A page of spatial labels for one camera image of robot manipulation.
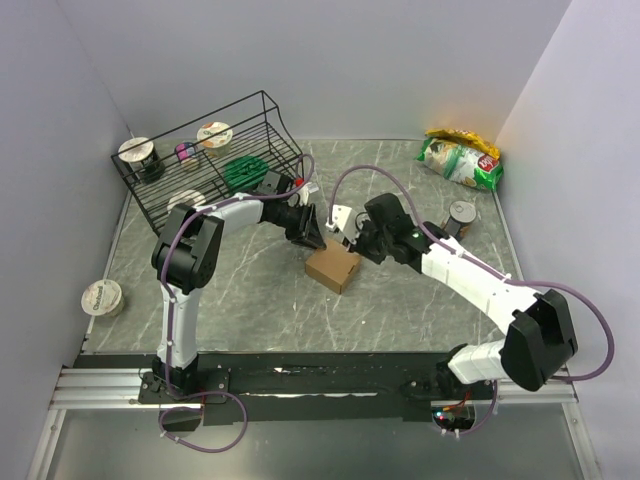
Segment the brown cardboard express box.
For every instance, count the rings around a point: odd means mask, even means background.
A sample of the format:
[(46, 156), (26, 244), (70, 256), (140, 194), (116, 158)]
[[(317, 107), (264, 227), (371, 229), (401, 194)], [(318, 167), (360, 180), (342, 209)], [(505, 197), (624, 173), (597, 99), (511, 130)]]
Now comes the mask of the brown cardboard express box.
[(332, 292), (341, 295), (358, 272), (362, 257), (349, 252), (334, 239), (325, 240), (326, 248), (316, 250), (305, 262), (305, 273)]

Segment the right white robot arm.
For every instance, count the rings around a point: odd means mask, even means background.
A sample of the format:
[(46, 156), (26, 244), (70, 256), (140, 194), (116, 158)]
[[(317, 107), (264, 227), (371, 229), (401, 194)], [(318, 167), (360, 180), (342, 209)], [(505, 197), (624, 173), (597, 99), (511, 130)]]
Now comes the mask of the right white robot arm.
[(567, 300), (554, 289), (541, 293), (512, 285), (481, 267), (479, 260), (438, 226), (417, 225), (394, 194), (365, 205), (366, 220), (346, 206), (333, 206), (331, 219), (351, 251), (376, 264), (391, 257), (434, 279), (484, 313), (503, 339), (463, 344), (438, 366), (437, 386), (456, 399), (480, 381), (509, 379), (539, 390), (578, 349)]

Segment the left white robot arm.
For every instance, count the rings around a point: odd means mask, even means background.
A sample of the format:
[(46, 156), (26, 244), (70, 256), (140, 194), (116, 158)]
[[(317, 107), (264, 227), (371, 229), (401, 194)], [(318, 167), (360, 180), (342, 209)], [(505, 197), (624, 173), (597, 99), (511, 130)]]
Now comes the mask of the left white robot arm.
[(199, 304), (215, 273), (222, 240), (244, 227), (269, 223), (282, 228), (294, 245), (326, 248), (316, 207), (305, 198), (308, 182), (268, 171), (250, 192), (171, 209), (151, 258), (163, 296), (162, 339), (152, 370), (174, 401), (188, 401), (198, 389)]

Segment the green lidded cup noodle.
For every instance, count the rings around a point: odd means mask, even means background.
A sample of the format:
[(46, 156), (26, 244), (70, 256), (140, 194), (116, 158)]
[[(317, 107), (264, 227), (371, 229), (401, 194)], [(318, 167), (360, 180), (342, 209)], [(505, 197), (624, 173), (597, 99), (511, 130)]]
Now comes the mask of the green lidded cup noodle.
[(232, 193), (260, 184), (269, 167), (260, 157), (245, 155), (231, 160), (223, 170), (223, 178)]

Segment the dark metal can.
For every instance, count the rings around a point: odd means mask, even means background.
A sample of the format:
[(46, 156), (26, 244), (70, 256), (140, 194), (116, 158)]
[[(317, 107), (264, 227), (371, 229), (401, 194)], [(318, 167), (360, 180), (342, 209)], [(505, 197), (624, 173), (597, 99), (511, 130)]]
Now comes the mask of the dark metal can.
[(461, 241), (476, 218), (477, 211), (472, 203), (457, 200), (449, 206), (448, 217), (442, 222), (441, 228), (456, 240)]

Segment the white toilet paper roll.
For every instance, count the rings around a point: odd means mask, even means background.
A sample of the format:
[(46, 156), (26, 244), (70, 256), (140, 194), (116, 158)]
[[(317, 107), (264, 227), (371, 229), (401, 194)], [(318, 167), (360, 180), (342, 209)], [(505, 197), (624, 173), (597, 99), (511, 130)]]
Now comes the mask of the white toilet paper roll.
[(197, 190), (187, 189), (179, 191), (171, 196), (167, 203), (166, 210), (170, 213), (177, 205), (184, 204), (194, 208), (206, 203), (206, 197)]

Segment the green chips bag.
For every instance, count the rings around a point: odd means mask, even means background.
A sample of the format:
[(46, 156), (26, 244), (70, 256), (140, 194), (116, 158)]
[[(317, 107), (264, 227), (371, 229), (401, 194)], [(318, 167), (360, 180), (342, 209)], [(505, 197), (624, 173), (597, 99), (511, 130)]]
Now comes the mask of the green chips bag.
[(495, 191), (504, 172), (497, 158), (433, 136), (424, 140), (416, 160), (447, 180), (478, 190)]

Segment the white Chobani yogurt cup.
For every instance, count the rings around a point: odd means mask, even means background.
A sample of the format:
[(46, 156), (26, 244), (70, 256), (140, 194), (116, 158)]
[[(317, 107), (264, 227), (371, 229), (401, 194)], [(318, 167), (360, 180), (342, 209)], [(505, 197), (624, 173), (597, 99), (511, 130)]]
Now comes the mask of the white Chobani yogurt cup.
[(197, 132), (197, 145), (213, 157), (221, 158), (229, 153), (233, 135), (234, 132), (227, 123), (206, 123)]

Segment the small rubiks cube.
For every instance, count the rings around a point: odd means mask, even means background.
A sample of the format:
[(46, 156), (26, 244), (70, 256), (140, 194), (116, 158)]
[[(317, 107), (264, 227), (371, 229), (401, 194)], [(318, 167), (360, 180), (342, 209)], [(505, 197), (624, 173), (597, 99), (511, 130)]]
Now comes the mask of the small rubiks cube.
[(175, 146), (174, 153), (180, 166), (185, 170), (197, 169), (199, 167), (198, 150), (194, 143), (182, 142)]

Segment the black yogurt cup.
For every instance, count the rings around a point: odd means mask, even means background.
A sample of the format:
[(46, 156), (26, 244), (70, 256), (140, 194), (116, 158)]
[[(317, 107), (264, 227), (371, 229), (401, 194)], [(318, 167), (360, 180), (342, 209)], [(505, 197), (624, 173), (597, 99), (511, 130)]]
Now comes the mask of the black yogurt cup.
[(165, 170), (154, 143), (147, 137), (133, 137), (118, 149), (118, 158), (130, 178), (143, 184), (159, 180)]

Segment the white yogurt cup on table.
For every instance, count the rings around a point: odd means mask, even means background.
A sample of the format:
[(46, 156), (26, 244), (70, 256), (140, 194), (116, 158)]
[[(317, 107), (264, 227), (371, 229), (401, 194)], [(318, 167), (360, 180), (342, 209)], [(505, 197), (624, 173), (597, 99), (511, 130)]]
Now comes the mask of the white yogurt cup on table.
[(83, 292), (81, 307), (86, 314), (94, 317), (116, 316), (124, 307), (122, 288), (114, 280), (98, 280)]

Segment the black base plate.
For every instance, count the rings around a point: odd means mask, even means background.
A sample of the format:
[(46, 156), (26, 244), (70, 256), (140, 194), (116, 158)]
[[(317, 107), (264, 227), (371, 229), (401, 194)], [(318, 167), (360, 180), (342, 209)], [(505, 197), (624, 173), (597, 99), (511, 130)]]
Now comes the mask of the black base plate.
[(459, 383), (445, 373), (446, 357), (441, 352), (203, 353), (195, 366), (174, 369), (169, 380), (153, 360), (138, 400), (200, 407), (206, 426), (243, 419), (429, 422), (437, 404), (491, 400), (489, 381)]

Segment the aluminium rail frame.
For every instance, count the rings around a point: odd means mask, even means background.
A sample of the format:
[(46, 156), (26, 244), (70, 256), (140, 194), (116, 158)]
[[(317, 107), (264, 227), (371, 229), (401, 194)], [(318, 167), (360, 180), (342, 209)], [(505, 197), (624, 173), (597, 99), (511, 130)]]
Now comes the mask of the aluminium rail frame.
[[(142, 403), (139, 394), (145, 368), (61, 370), (52, 398), (51, 410), (121, 410), (170, 408), (167, 402)], [(498, 383), (497, 404), (572, 404), (578, 401), (573, 386), (561, 381), (551, 381), (536, 392), (529, 392), (515, 383), (501, 380)]]

